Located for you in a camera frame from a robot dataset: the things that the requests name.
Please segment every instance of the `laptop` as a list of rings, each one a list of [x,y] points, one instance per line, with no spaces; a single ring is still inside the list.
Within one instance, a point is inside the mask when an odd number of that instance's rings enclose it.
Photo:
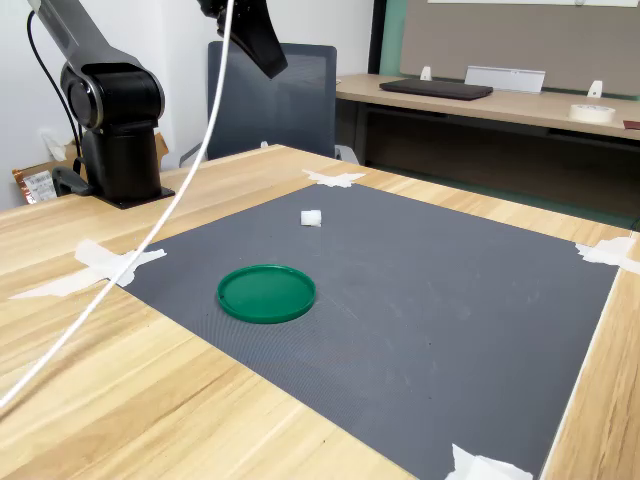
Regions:
[[[409,93],[427,97],[451,98],[453,100],[477,100],[491,95],[493,87],[466,85],[464,83],[440,82],[408,78],[395,82],[381,83],[387,92]]]

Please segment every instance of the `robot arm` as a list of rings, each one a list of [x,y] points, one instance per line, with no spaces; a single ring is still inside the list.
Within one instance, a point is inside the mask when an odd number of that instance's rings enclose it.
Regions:
[[[198,0],[225,31],[225,0]],[[58,194],[95,194],[120,208],[173,192],[160,185],[153,129],[164,111],[157,78],[113,48],[79,0],[29,0],[67,59],[61,86],[73,115],[89,132],[83,141],[88,184],[70,169],[54,169]],[[270,78],[287,67],[266,0],[237,0],[231,27],[237,43]]]
[[[218,20],[218,34],[224,36],[225,0],[198,0],[202,13]],[[284,56],[273,30],[266,0],[237,0],[233,10],[231,41],[237,44],[269,78],[285,68]]]

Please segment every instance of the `wooden desk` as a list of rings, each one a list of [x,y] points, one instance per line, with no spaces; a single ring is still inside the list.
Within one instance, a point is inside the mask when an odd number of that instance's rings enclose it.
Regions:
[[[640,121],[640,102],[631,100],[589,99],[566,93],[535,95],[495,91],[488,97],[466,102],[380,89],[381,83],[400,80],[398,77],[363,74],[340,77],[340,80],[342,83],[336,87],[336,95],[343,100],[640,140],[640,130],[625,130],[622,123],[623,120]],[[569,118],[569,109],[575,104],[615,108],[616,116],[607,124],[577,122]]]
[[[311,184],[301,169],[573,242],[628,231],[270,147],[211,162],[159,238]],[[163,174],[177,188],[186,171]],[[0,391],[98,292],[8,297],[77,271],[79,240],[137,246],[169,199],[127,211],[64,197],[0,215]],[[640,258],[640,245],[635,248]],[[549,463],[548,478],[638,478],[640,276],[621,272]],[[6,478],[408,478],[402,469],[216,348],[116,288],[11,407],[0,412]]]

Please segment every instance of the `white wall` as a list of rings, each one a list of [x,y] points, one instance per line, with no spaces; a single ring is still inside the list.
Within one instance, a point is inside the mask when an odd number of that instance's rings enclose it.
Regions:
[[[207,45],[219,40],[216,22],[195,0],[161,0],[169,102],[175,148],[202,141],[207,126]],[[338,75],[364,73],[369,60],[373,0],[267,0],[278,38],[287,43],[333,45]]]
[[[81,0],[109,43],[138,58],[160,80],[166,109],[160,119],[173,155],[201,142],[207,124],[207,45],[216,22],[196,0]],[[338,74],[366,72],[373,0],[267,0],[280,41],[333,45]],[[37,64],[26,35],[27,0],[0,1],[0,210],[24,204],[11,169],[49,161],[40,129],[61,143],[72,133],[59,100]],[[64,57],[40,21],[34,39],[56,81]]]
[[[162,55],[162,25],[155,0],[81,0],[109,43],[140,60],[166,82]],[[0,210],[25,203],[11,170],[49,161],[38,131],[48,129],[58,142],[73,138],[71,127],[51,84],[40,69],[27,40],[27,0],[0,2]],[[38,18],[33,19],[35,44],[56,82],[64,64]],[[160,120],[160,130],[173,142],[171,111]]]

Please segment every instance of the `green lid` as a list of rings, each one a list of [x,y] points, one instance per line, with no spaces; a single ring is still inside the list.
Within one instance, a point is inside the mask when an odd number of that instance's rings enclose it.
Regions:
[[[218,285],[225,312],[250,323],[283,323],[307,313],[316,286],[304,273],[281,265],[256,265],[230,273]]]

